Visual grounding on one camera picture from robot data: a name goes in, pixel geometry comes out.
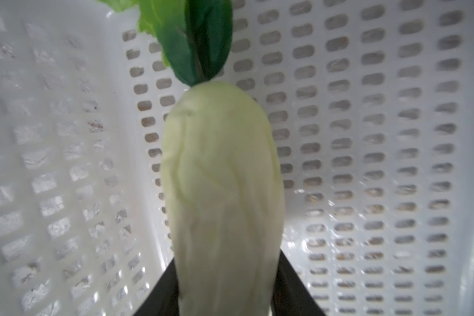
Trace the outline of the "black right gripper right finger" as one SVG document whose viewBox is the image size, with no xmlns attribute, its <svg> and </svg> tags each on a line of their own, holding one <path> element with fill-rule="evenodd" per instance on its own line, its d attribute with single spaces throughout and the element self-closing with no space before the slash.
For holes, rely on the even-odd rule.
<svg viewBox="0 0 474 316">
<path fill-rule="evenodd" d="M 271 313 L 273 316 L 326 316 L 283 251 L 279 256 Z"/>
</svg>

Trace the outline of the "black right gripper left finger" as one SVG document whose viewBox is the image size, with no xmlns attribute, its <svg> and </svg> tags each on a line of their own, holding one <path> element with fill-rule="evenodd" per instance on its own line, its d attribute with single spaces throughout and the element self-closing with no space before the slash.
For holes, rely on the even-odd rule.
<svg viewBox="0 0 474 316">
<path fill-rule="evenodd" d="M 134 316 L 179 316 L 179 282 L 172 259 Z"/>
</svg>

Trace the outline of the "pale green toy cucumber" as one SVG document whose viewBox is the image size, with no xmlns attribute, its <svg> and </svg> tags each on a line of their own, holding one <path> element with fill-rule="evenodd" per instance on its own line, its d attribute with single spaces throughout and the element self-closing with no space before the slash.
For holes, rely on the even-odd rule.
<svg viewBox="0 0 474 316">
<path fill-rule="evenodd" d="M 268 315 L 285 217 L 283 178 L 262 107 L 219 80 L 233 47 L 231 1 L 108 1 L 136 8 L 187 90 L 162 134 L 160 181 L 180 315 Z"/>
</svg>

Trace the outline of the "white plastic perforated basket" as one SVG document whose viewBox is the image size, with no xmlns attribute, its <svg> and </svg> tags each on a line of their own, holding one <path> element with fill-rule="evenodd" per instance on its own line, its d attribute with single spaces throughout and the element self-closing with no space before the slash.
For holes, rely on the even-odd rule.
<svg viewBox="0 0 474 316">
<path fill-rule="evenodd" d="M 281 248 L 326 315 L 474 315 L 474 1 L 234 1 L 218 79 L 262 106 Z M 173 251 L 188 87 L 140 11 L 0 1 L 0 315 L 134 315 Z"/>
</svg>

